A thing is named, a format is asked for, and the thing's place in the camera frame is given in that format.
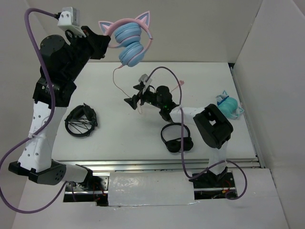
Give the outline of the blue pink cat-ear headphones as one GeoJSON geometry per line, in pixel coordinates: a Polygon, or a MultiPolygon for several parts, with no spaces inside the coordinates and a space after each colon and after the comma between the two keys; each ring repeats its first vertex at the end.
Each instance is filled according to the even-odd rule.
{"type": "Polygon", "coordinates": [[[120,19],[116,22],[99,21],[99,27],[105,36],[114,35],[117,45],[108,45],[109,48],[121,48],[124,50],[119,54],[121,66],[134,67],[144,58],[150,48],[153,37],[149,31],[151,13],[146,11],[136,18],[120,19]],[[141,43],[141,33],[145,31],[149,37],[146,47],[141,43]]]}

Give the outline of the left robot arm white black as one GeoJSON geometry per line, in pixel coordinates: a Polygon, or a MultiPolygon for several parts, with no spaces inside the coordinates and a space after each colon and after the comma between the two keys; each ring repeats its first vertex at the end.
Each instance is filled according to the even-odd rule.
{"type": "Polygon", "coordinates": [[[33,118],[28,139],[20,158],[9,164],[8,170],[30,181],[56,185],[61,181],[75,182],[88,190],[98,180],[93,172],[80,165],[67,165],[52,159],[58,128],[77,86],[75,79],[90,60],[105,57],[110,36],[98,35],[82,26],[84,36],[71,30],[65,37],[50,35],[38,48],[43,63],[41,77],[33,93],[33,118]]]}

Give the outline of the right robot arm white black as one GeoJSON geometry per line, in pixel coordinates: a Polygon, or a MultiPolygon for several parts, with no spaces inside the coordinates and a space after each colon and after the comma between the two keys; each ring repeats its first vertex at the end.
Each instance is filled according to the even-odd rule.
{"type": "Polygon", "coordinates": [[[218,107],[209,104],[205,108],[181,108],[173,101],[169,88],[164,85],[157,87],[154,92],[145,89],[143,83],[135,85],[134,89],[138,90],[138,93],[124,99],[133,109],[147,103],[159,108],[160,116],[169,125],[180,125],[188,131],[186,124],[195,124],[203,141],[210,147],[207,171],[189,180],[205,181],[213,187],[223,183],[227,173],[227,145],[233,126],[218,107]]]}

